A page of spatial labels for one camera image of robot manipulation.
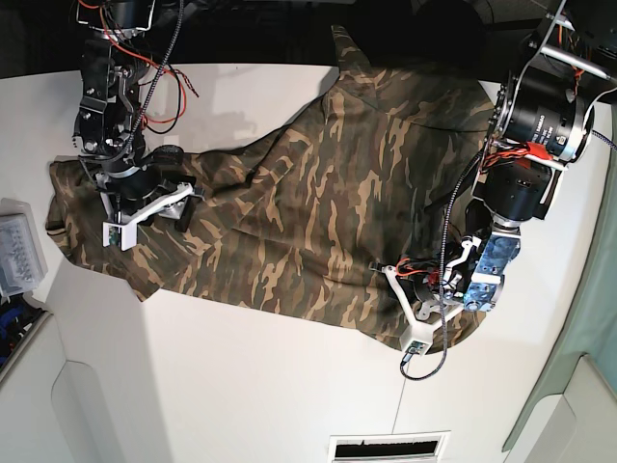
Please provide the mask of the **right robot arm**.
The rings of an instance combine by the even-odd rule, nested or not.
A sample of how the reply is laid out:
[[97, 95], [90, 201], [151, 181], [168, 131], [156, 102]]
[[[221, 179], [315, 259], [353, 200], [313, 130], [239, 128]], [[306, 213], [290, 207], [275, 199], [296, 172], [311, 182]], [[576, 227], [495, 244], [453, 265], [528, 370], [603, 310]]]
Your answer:
[[181, 147], [149, 150], [144, 136], [154, 91], [170, 75], [178, 91], [176, 114], [190, 83], [169, 60], [184, 19], [182, 1], [81, 1], [78, 23], [92, 36], [81, 58], [82, 96], [73, 140], [82, 168], [100, 194], [111, 232], [157, 216], [185, 232], [195, 211], [196, 181], [182, 174]]

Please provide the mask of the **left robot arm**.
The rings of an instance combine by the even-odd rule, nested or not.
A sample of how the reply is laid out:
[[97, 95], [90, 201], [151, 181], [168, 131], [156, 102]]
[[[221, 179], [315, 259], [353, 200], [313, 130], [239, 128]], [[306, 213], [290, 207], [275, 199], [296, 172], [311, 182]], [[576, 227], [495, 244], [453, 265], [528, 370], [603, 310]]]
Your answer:
[[450, 212], [470, 192], [462, 240], [444, 241], [433, 261], [382, 267], [414, 338], [431, 340], [459, 313], [494, 307], [522, 224], [547, 215], [588, 144], [595, 102], [615, 89], [615, 3], [552, 2], [499, 89], [482, 149], [434, 204]]

